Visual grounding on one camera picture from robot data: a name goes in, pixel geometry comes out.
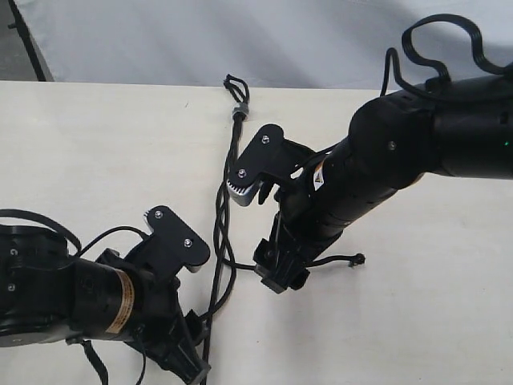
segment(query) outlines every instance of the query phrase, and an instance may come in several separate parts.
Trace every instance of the white table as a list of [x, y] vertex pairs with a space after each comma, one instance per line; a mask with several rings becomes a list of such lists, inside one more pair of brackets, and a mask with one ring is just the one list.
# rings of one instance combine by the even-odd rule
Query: white table
[[[377, 94], [251, 92], [241, 148], [271, 122], [326, 147]], [[114, 225], [144, 229], [143, 212], [164, 204], [211, 245], [232, 106], [221, 88], [0, 83], [0, 206], [46, 214], [87, 242]], [[511, 202], [508, 181], [425, 176], [329, 250], [363, 252], [366, 265], [317, 268], [305, 288], [281, 295], [241, 272], [214, 324], [209, 384], [511, 383]], [[251, 261], [276, 208], [233, 207], [239, 261]], [[135, 242], [114, 235], [87, 257]], [[213, 266], [180, 274], [184, 311], [206, 309]], [[137, 353], [95, 346], [111, 383], [135, 383]], [[98, 382], [82, 349], [64, 342], [2, 349], [0, 373], [5, 385]], [[144, 383], [181, 382], [150, 363]]]

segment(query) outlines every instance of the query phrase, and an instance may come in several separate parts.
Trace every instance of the warning label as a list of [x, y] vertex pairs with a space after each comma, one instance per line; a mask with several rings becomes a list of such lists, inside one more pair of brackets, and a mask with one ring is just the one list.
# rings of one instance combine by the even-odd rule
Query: warning label
[[114, 321], [112, 321], [112, 324], [105, 331], [107, 333], [118, 334], [130, 318], [135, 302], [135, 290], [134, 284], [130, 277], [128, 277], [128, 274], [122, 270], [114, 269], [114, 271], [118, 274], [119, 280], [121, 281], [121, 305], [119, 306], [119, 311]]
[[324, 162], [321, 162], [315, 168], [313, 172], [313, 189], [317, 191], [324, 184], [324, 177], [322, 176], [322, 165]]

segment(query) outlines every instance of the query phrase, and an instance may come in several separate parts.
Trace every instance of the white backdrop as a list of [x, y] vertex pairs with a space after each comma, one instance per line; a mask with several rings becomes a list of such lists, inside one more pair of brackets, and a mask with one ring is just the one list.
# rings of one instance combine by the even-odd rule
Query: white backdrop
[[[55, 80], [379, 88], [386, 48], [420, 18], [477, 22], [498, 64], [513, 61], [510, 0], [17, 0]], [[419, 50], [477, 75], [462, 30], [437, 23]], [[422, 81], [427, 69], [406, 66]]]

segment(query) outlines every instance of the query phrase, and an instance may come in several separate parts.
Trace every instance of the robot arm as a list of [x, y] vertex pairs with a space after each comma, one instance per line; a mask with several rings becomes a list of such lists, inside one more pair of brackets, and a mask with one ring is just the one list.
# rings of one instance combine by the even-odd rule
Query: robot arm
[[[362, 106], [348, 136], [329, 151], [295, 144], [267, 124], [241, 154], [228, 180], [237, 203], [248, 205], [257, 192], [263, 203], [273, 185], [280, 186], [271, 236], [253, 256], [255, 271], [275, 292], [300, 289], [309, 265], [347, 226], [425, 172], [513, 179], [513, 81], [506, 72], [405, 88]], [[299, 168], [301, 175], [292, 178]], [[358, 254], [351, 263], [364, 261]]]

